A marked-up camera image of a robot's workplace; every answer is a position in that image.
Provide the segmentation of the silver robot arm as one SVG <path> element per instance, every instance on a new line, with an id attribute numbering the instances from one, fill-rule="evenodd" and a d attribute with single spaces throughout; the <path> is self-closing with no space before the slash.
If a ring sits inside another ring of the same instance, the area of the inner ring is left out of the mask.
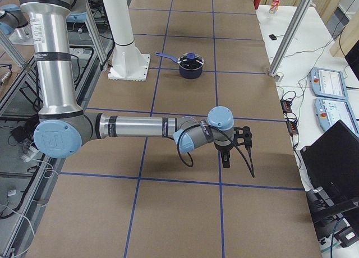
<path id="1" fill-rule="evenodd" d="M 234 119 L 226 107 L 207 118 L 120 117 L 85 113 L 76 101 L 67 18 L 86 12 L 86 0 L 19 0 L 29 15 L 43 107 L 34 131 L 37 148 L 52 158 L 67 158 L 88 141 L 106 137 L 166 137 L 179 153 L 213 143 L 224 167 L 230 166 Z"/>
<path id="2" fill-rule="evenodd" d="M 23 42 L 32 38 L 28 19 L 16 4 L 1 6 L 1 32 L 5 36 L 15 34 Z"/>

